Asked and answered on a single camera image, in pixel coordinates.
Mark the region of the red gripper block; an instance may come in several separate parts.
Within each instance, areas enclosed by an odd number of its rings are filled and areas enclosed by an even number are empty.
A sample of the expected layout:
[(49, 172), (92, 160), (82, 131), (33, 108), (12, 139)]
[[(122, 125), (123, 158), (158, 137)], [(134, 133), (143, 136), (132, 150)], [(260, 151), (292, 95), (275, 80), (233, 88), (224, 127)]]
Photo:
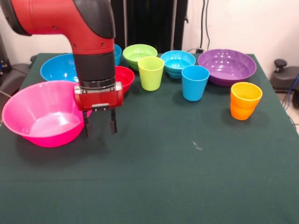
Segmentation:
[(108, 108), (111, 109), (110, 131), (117, 133), (116, 107), (123, 104), (123, 85), (116, 82), (114, 86), (101, 90), (85, 90), (78, 84), (74, 86), (74, 99), (80, 111), (83, 111), (83, 122), (86, 136), (91, 133), (90, 115), (92, 110)]

